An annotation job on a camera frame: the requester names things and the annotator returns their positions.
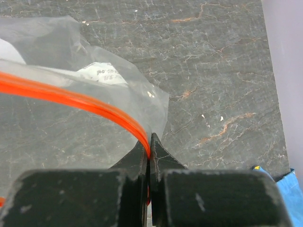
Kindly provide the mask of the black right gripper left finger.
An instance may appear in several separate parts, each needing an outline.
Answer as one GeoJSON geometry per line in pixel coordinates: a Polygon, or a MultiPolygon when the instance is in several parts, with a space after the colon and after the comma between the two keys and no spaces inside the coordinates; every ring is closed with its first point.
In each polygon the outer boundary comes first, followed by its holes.
{"type": "Polygon", "coordinates": [[[0,210],[3,227],[144,227],[148,160],[139,142],[109,169],[24,172],[0,210]]]}

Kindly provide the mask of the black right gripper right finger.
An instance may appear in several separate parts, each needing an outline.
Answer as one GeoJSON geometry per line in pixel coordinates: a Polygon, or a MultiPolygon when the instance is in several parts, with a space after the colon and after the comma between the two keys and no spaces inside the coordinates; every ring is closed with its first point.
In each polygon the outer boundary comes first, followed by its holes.
{"type": "Polygon", "coordinates": [[[290,227],[276,183],[257,170],[189,170],[151,136],[156,227],[290,227]]]}

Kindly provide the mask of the clear zip top bag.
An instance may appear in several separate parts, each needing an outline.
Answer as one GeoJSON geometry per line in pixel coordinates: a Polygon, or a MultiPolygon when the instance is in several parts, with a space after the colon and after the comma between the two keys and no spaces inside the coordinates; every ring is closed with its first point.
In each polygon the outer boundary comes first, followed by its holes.
{"type": "Polygon", "coordinates": [[[71,17],[0,19],[0,197],[32,169],[108,168],[163,134],[169,95],[71,17]]]}

